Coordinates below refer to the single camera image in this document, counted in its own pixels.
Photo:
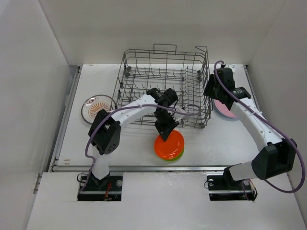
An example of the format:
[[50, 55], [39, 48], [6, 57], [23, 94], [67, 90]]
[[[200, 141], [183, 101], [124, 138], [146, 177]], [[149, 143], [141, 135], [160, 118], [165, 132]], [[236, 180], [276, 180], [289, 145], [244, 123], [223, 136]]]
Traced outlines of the pink plate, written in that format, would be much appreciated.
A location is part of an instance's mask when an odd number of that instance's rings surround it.
[[230, 118], [230, 119], [236, 119], [237, 116], [235, 116], [224, 104], [222, 104], [220, 101], [218, 100], [213, 100], [213, 105], [215, 107], [215, 109], [217, 110], [217, 112], [226, 117], [226, 118]]

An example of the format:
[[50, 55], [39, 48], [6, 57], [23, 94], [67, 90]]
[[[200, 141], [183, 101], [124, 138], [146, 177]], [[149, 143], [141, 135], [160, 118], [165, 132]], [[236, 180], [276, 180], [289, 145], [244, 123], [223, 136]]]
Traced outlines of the green plate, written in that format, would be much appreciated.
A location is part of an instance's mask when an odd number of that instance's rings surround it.
[[184, 154], [184, 149], [182, 149], [181, 151], [174, 151], [174, 152], [168, 152], [168, 153], [162, 153], [162, 152], [158, 152], [156, 153], [156, 155], [167, 162], [172, 162], [172, 161], [177, 161], [179, 160], [182, 155]]

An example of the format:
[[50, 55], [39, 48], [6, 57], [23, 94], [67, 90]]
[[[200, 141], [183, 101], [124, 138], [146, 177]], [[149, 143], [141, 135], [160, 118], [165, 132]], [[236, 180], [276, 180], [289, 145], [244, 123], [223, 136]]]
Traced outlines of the orange plate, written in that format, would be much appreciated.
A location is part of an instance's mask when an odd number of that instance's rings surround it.
[[159, 135], [154, 142], [154, 151], [155, 153], [162, 152], [174, 152], [181, 151], [185, 148], [185, 140], [183, 135], [177, 130], [173, 130], [167, 141], [163, 141], [161, 136]]

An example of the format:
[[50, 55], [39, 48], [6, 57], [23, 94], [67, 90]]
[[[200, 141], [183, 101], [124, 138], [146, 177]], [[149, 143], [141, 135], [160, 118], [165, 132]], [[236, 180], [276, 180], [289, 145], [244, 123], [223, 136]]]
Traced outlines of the blue plate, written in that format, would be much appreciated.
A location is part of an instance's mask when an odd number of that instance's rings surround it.
[[217, 111], [217, 113], [221, 115], [222, 117], [231, 119], [231, 120], [238, 120], [238, 117], [235, 116], [232, 112], [230, 112], [230, 110], [228, 110], [228, 108], [225, 105], [222, 104], [221, 106], [216, 106], [214, 104], [214, 108]]

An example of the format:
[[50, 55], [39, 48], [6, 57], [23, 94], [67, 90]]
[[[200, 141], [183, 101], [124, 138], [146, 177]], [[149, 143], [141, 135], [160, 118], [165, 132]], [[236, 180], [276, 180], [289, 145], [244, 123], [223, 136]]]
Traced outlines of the white plate floral pattern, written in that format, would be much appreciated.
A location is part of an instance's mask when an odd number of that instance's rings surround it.
[[97, 113], [101, 110], [107, 112], [117, 109], [117, 104], [112, 97], [98, 94], [89, 97], [81, 107], [81, 116], [85, 123], [92, 124]]

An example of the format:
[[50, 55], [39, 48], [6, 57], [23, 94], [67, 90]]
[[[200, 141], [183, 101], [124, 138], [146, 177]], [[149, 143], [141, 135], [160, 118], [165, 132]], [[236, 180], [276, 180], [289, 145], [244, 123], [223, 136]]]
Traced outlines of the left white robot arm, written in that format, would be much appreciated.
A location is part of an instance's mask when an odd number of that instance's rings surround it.
[[100, 110], [90, 127], [89, 140], [85, 147], [85, 156], [92, 159], [86, 178], [87, 183], [91, 183], [96, 190], [102, 190], [107, 186], [109, 178], [107, 155], [119, 146], [122, 128], [143, 116], [154, 115], [156, 119], [154, 126], [159, 133], [158, 142], [167, 144], [169, 139], [178, 135], [174, 129], [179, 122], [174, 118], [175, 110], [170, 108], [177, 101], [177, 93], [171, 88], [164, 92], [152, 88], [122, 108], [111, 112]]

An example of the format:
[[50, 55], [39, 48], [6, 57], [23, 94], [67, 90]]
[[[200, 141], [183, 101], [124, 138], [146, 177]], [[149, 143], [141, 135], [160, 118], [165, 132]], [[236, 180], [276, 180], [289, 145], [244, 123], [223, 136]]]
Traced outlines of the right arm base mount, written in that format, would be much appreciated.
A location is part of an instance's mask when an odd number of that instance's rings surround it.
[[207, 174], [204, 187], [209, 192], [210, 201], [255, 201], [258, 196], [251, 180], [229, 184], [222, 174]]

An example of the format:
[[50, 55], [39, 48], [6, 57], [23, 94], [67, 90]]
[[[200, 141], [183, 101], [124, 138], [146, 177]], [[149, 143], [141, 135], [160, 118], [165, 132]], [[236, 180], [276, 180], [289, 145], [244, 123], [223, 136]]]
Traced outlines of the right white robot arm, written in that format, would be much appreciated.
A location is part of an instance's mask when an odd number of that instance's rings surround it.
[[230, 68], [217, 69], [210, 75], [204, 95], [224, 104], [242, 122], [259, 150], [252, 161], [230, 166], [224, 171], [222, 183], [226, 188], [232, 189], [243, 180], [266, 180], [292, 170], [294, 142], [287, 141], [264, 122], [249, 92], [244, 87], [235, 86]]

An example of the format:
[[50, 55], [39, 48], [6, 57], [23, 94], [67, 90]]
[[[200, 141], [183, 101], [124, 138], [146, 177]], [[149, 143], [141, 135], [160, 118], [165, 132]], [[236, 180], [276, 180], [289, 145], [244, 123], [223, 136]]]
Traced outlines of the grey wire dish rack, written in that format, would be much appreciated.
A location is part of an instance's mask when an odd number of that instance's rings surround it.
[[193, 51], [178, 51], [169, 44], [128, 49], [123, 53], [110, 107], [128, 105], [152, 88], [161, 92], [171, 88], [178, 96], [172, 107], [193, 114], [180, 119], [179, 126], [205, 128], [212, 111], [212, 101], [204, 95], [208, 79], [206, 46], [196, 46]]

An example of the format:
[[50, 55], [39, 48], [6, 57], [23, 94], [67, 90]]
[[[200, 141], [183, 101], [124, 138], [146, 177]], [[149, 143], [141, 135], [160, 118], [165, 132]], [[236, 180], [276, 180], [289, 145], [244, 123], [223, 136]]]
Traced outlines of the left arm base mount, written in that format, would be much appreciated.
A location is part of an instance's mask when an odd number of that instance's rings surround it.
[[104, 179], [96, 180], [90, 175], [87, 180], [87, 174], [77, 175], [79, 183], [77, 200], [78, 201], [121, 201], [123, 187], [123, 173], [109, 173]]

